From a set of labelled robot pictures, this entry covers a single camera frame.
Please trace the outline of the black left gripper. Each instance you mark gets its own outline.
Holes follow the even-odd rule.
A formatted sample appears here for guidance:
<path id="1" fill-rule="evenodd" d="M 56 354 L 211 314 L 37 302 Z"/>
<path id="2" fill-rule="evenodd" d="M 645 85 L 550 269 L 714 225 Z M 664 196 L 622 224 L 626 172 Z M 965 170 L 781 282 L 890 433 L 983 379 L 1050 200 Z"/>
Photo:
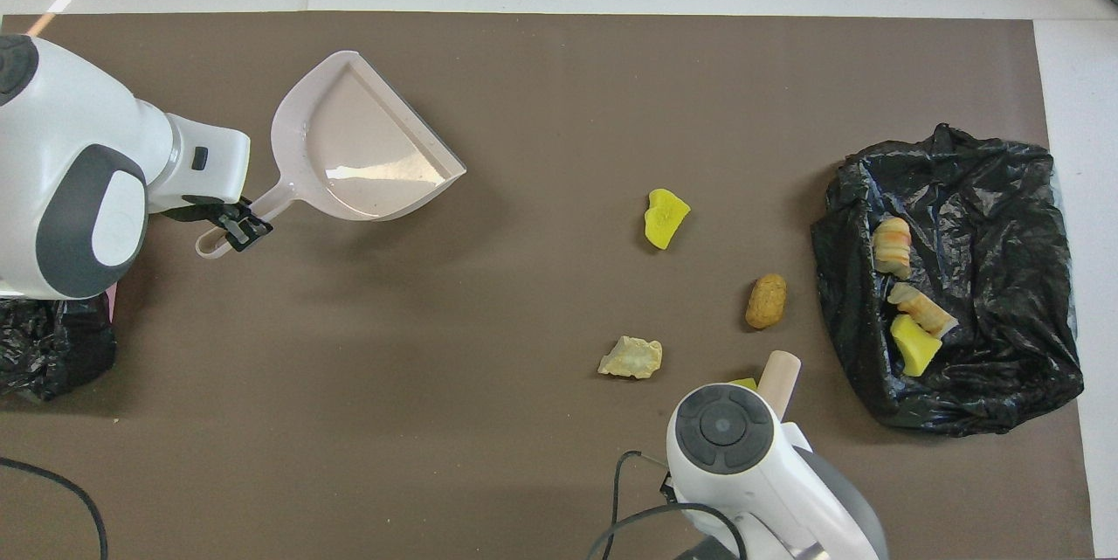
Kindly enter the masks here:
<path id="1" fill-rule="evenodd" d="M 266 237 L 274 226 L 260 220 L 252 213 L 252 199 L 241 197 L 235 203 L 227 203 L 215 197 L 183 197 L 184 206 L 172 207 L 161 213 L 173 221 L 192 224 L 206 221 L 221 225 L 221 218 L 228 222 L 228 245 L 235 251 L 252 248 L 255 243 Z"/>

